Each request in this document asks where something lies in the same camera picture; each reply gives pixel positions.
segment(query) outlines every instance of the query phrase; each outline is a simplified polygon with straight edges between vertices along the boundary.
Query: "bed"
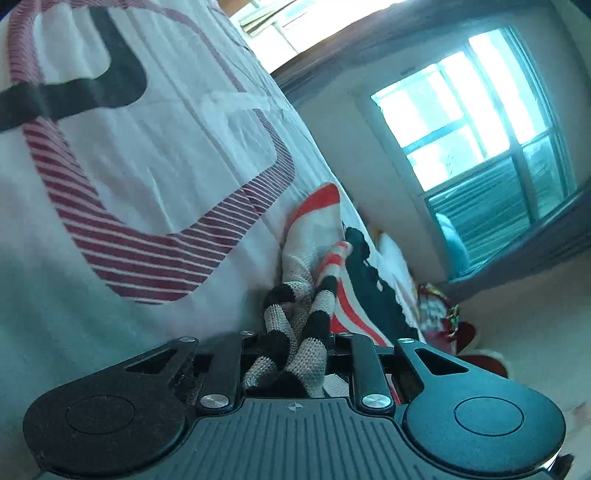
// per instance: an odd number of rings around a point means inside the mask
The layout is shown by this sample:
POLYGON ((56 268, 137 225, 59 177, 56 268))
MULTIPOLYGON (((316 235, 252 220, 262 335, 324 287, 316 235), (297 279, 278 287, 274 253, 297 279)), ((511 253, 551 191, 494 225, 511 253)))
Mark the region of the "bed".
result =
POLYGON ((400 252, 378 253, 215 1, 23 0, 0 42, 0 479, 37 472, 21 421, 42 393, 260 330, 288 218, 323 183, 416 325, 400 252))

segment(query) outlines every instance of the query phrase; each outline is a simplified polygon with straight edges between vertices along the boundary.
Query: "white wall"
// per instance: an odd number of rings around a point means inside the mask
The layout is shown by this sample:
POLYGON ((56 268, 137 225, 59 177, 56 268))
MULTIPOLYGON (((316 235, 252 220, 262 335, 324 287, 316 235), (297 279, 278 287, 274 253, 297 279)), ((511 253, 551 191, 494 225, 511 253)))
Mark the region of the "white wall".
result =
POLYGON ((552 0, 591 75, 591 20, 570 0, 552 0))
MULTIPOLYGON (((461 315, 478 327, 482 348, 509 360, 516 381, 563 411, 584 401, 591 407, 591 252, 479 293, 462 305, 461 315)), ((569 480, 589 476, 591 426, 568 434, 563 452, 576 456, 569 480)))
POLYGON ((440 60, 467 36, 504 25, 519 32, 543 77, 580 184, 591 176, 589 78, 577 63, 573 41, 552 8, 467 24, 431 35, 430 40, 423 37, 413 47, 345 71, 297 108, 335 175, 355 203, 398 243, 420 281, 445 277, 437 255, 438 239, 430 230, 432 222, 424 206, 415 203, 415 186, 403 181, 404 173, 395 167, 406 164, 402 149, 393 140, 394 149, 386 153, 356 102, 359 98, 371 101, 373 93, 408 76, 409 71, 440 60))

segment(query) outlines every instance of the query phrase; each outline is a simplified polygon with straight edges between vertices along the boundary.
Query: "metal screw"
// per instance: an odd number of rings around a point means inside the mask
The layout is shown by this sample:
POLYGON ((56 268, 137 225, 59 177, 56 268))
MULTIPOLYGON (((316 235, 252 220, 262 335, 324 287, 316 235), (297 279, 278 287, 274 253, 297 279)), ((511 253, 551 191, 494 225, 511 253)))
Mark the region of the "metal screw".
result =
POLYGON ((218 408, 224 408, 228 406, 230 400, 225 395, 220 395, 219 393, 213 393, 211 395, 205 395, 201 397, 201 405, 205 408, 211 408, 212 410, 216 410, 218 408))
POLYGON ((392 403, 392 400, 390 400, 386 395, 373 393, 371 395, 364 396, 361 403, 366 407, 378 409, 389 407, 392 403))

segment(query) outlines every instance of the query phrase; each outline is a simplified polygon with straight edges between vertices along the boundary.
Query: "ribbed black surface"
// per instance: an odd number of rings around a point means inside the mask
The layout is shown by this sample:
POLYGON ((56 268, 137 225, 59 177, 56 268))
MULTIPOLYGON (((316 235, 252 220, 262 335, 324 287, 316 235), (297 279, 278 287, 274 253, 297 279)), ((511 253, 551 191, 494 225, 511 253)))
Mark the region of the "ribbed black surface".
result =
MULTIPOLYGON (((248 399, 203 419, 185 444, 133 480, 450 480, 404 443, 394 424, 355 413, 344 398, 248 399)), ((58 477, 45 474, 43 480, 58 477)))

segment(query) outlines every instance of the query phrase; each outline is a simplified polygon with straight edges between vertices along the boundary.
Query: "window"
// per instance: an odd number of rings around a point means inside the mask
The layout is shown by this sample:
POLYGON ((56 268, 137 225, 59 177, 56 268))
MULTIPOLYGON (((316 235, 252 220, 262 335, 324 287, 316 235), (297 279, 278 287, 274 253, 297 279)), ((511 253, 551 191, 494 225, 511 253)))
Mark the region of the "window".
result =
POLYGON ((510 29, 372 95, 441 228, 453 275, 486 261, 566 195, 561 141, 510 29))
MULTIPOLYGON (((251 50, 268 72, 298 53, 377 10, 405 0, 296 0, 273 16, 273 22, 255 35, 244 34, 251 50)), ((253 0, 232 17, 240 21, 275 0, 253 0)))

